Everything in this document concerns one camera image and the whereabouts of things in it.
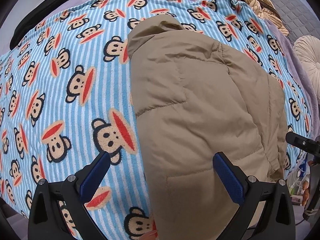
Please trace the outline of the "person's right hand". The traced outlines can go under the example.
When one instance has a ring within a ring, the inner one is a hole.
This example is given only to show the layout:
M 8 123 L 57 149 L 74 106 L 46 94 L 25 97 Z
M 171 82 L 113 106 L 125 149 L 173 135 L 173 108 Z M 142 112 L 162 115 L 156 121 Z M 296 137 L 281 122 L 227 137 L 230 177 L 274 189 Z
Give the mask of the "person's right hand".
M 310 175 L 311 171 L 308 169 L 309 173 L 305 176 L 302 184 L 302 190 L 303 190 L 303 199 L 302 199 L 302 206 L 306 206 L 309 197 L 310 197 Z

